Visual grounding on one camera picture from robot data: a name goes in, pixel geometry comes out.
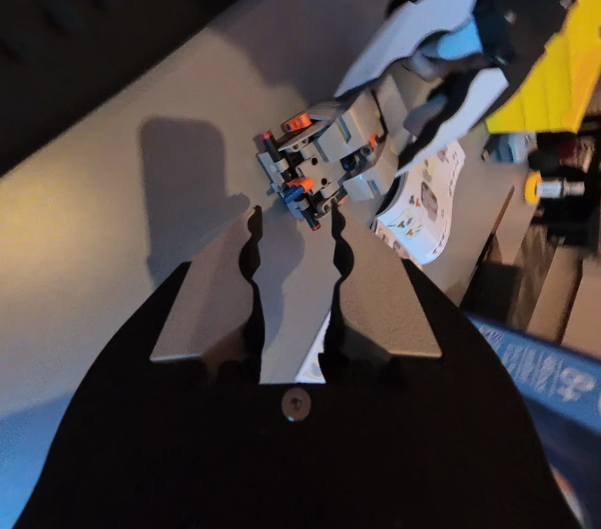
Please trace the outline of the black perforated chair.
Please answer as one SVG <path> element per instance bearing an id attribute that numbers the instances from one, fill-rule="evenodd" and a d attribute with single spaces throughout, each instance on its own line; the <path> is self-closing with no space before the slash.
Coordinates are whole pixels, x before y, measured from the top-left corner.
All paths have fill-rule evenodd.
<path id="1" fill-rule="evenodd" d="M 240 0 L 1 0 L 1 177 Z"/>

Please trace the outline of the white instruction sheet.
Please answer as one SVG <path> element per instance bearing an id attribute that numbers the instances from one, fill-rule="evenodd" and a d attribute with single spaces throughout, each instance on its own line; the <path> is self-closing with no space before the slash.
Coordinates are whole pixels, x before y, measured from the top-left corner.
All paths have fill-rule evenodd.
<path id="1" fill-rule="evenodd" d="M 324 352 L 324 341 L 327 328 L 331 320 L 331 312 L 327 314 L 318 330 L 315 339 L 307 352 L 299 371 L 295 376 L 297 384 L 325 384 L 325 377 L 321 371 L 319 355 Z"/>

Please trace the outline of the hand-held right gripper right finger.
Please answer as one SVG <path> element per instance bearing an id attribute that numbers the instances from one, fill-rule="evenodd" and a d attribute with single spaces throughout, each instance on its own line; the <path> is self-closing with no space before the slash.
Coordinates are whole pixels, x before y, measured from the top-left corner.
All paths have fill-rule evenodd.
<path id="1" fill-rule="evenodd" d="M 332 209 L 335 282 L 331 315 L 319 353 L 326 383 L 386 375 L 401 360 L 438 361 L 442 350 L 427 319 L 409 270 L 369 228 Z"/>

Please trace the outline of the grey desk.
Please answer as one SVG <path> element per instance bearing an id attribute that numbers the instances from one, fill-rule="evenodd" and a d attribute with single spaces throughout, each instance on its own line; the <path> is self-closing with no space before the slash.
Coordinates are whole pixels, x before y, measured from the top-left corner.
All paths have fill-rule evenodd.
<path id="1" fill-rule="evenodd" d="M 1 178 L 1 528 L 121 326 L 223 225 L 259 205 L 261 379 L 290 383 L 328 311 L 329 219 L 267 192 L 255 140 L 329 99 L 388 0 L 240 0 Z"/>

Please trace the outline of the grey toy brick model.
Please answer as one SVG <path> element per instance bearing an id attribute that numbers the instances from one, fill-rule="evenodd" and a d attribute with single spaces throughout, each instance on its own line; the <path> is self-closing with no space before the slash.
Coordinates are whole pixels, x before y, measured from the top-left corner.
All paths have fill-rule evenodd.
<path id="1" fill-rule="evenodd" d="M 429 86 L 401 71 L 345 101 L 326 101 L 260 135 L 257 161 L 297 221 L 316 232 L 348 199 L 390 203 L 402 185 L 399 156 L 415 137 L 404 127 Z"/>

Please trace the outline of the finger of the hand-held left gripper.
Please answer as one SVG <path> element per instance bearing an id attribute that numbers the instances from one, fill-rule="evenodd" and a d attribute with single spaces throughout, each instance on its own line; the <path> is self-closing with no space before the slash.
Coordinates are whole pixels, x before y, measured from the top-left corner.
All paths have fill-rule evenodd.
<path id="1" fill-rule="evenodd" d="M 377 80 L 395 61 L 411 57 L 428 37 L 464 25 L 477 0 L 417 0 L 397 8 L 347 70 L 335 98 Z"/>
<path id="2" fill-rule="evenodd" d="M 507 87 L 500 68 L 470 71 L 452 81 L 444 108 L 399 155 L 395 175 L 402 175 L 469 133 Z"/>

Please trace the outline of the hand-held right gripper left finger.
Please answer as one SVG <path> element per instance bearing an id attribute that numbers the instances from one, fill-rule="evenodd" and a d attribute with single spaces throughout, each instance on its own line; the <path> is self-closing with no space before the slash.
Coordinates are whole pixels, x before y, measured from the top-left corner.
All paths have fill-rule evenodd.
<path id="1" fill-rule="evenodd" d="M 257 205 L 193 258 L 151 362 L 199 362 L 210 380 L 260 382 L 266 328 L 255 275 L 262 237 Z"/>

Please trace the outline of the yellow plastic bin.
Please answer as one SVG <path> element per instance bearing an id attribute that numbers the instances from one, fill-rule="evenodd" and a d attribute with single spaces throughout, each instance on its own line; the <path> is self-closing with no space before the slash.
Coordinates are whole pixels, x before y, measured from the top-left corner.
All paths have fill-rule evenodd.
<path id="1" fill-rule="evenodd" d="M 575 0 L 515 95 L 486 120 L 492 135 L 577 133 L 600 75 L 600 0 Z"/>

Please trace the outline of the blue robot toy box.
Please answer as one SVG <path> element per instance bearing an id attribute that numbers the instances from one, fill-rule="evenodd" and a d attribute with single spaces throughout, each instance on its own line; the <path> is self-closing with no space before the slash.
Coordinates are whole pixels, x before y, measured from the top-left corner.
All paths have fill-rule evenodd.
<path id="1" fill-rule="evenodd" d="M 582 528 L 600 528 L 600 361 L 467 313 L 528 407 Z"/>

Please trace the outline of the instruction booklet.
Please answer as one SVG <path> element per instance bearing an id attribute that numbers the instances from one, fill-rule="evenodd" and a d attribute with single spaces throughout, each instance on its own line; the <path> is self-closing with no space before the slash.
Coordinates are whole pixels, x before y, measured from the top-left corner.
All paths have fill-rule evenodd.
<path id="1" fill-rule="evenodd" d="M 372 222 L 372 232 L 418 267 L 433 262 L 448 242 L 457 179 L 465 163 L 459 142 L 400 176 L 391 202 Z"/>

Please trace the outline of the yellow and silver tool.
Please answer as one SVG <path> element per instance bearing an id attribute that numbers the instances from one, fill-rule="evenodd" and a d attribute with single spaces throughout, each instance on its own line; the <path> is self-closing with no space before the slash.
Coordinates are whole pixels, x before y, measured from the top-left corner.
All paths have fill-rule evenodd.
<path id="1" fill-rule="evenodd" d="M 567 181 L 562 178 L 543 178 L 538 171 L 528 175 L 523 196 L 526 203 L 537 205 L 541 200 L 559 200 L 569 196 L 582 196 L 583 181 Z"/>

